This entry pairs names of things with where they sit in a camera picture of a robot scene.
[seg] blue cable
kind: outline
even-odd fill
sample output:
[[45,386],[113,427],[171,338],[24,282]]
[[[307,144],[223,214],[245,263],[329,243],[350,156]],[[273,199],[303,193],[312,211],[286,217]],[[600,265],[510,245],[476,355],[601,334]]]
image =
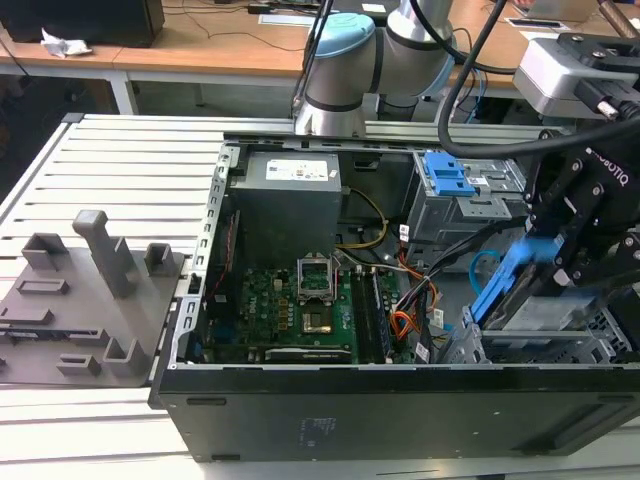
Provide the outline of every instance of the blue cable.
[[502,255],[500,255],[500,252],[496,250],[482,250],[476,253],[475,257],[473,257],[473,260],[471,260],[471,263],[469,264],[469,282],[471,283],[471,288],[473,288],[473,291],[476,292],[477,295],[482,293],[483,288],[480,286],[478,279],[476,278],[476,267],[478,266],[480,258],[485,255],[496,257],[498,261],[502,260]]
[[489,87],[488,82],[484,81],[484,77],[482,76],[482,73],[478,70],[475,70],[476,75],[478,76],[478,78],[480,79],[480,93],[479,95],[476,97],[476,104],[473,107],[473,109],[471,110],[471,112],[469,112],[469,116],[467,117],[467,121],[465,123],[471,123],[471,120],[476,116],[476,113],[478,112],[478,108],[480,108],[480,101],[484,98],[485,94],[487,93],[487,89]]

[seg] yellow wire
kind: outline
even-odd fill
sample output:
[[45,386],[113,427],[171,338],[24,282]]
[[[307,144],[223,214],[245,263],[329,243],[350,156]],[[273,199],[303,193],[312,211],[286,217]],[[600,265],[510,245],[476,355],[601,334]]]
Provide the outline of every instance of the yellow wire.
[[369,205],[371,205],[376,212],[378,212],[378,215],[380,215],[380,221],[382,222],[382,230],[380,231],[380,234],[378,235],[378,237],[375,240],[372,240],[370,242],[367,243],[339,243],[336,245],[336,247],[338,248],[348,248],[351,250],[359,250],[359,249],[363,249],[363,248],[370,248],[370,247],[375,247],[376,245],[380,244],[380,242],[382,242],[382,240],[384,240],[384,237],[387,236],[387,224],[389,223],[389,221],[385,218],[384,213],[382,213],[382,210],[380,210],[380,207],[378,207],[378,205],[376,205],[376,203],[371,200],[367,195],[364,194],[364,192],[358,190],[357,188],[353,188],[350,187],[351,190],[353,190],[354,192],[356,192],[358,195],[360,195],[362,198],[364,198],[367,203],[369,203]]

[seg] floor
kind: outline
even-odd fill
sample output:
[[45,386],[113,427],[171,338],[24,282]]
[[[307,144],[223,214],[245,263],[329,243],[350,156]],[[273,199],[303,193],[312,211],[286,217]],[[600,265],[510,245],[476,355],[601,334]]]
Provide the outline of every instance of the floor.
[[[96,105],[82,80],[63,78],[22,78],[21,97],[5,97],[0,106],[0,121],[9,130],[6,152],[0,158],[0,201],[11,190],[24,170],[38,154],[67,112],[110,113]],[[194,102],[194,87],[180,83],[140,82],[136,85],[137,102],[142,115],[229,116],[286,118],[289,115],[291,91],[280,87],[248,87],[235,85],[203,86],[205,105]],[[366,95],[363,109],[367,119],[375,119],[374,95]],[[475,99],[461,107],[471,111]],[[437,102],[421,100],[414,121],[433,121]],[[454,121],[465,121],[459,111]],[[517,105],[505,123],[537,124],[531,109]]]

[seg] motherboard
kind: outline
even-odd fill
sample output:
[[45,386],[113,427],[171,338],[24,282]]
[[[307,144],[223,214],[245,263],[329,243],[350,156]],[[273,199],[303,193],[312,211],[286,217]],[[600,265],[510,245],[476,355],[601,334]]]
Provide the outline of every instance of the motherboard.
[[[247,269],[237,315],[219,318],[215,310],[210,314],[204,345],[207,360],[357,364],[376,358],[384,362],[392,341],[388,314],[399,296],[395,274],[374,277],[336,269],[328,277],[311,270],[299,284],[298,272]],[[329,281],[332,298],[301,300],[301,291],[322,291]],[[370,288],[360,289],[360,284]],[[371,312],[376,312],[374,320],[368,318]]]

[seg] aluminum profile table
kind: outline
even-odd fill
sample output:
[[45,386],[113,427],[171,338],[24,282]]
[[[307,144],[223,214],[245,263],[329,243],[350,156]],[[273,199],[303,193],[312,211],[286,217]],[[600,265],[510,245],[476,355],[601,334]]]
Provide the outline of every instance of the aluminum profile table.
[[[372,137],[436,141],[427,124],[373,122]],[[168,242],[192,255],[222,135],[290,132],[288,120],[86,115],[62,123],[0,206],[0,298],[22,270],[35,231],[71,229],[81,208],[100,208],[112,235],[131,248]],[[456,126],[458,140],[507,143],[534,127]],[[181,281],[178,293],[184,292]],[[640,420],[569,457],[197,464],[168,414],[147,406],[149,390],[0,386],[0,478],[152,479],[515,479],[640,478]]]

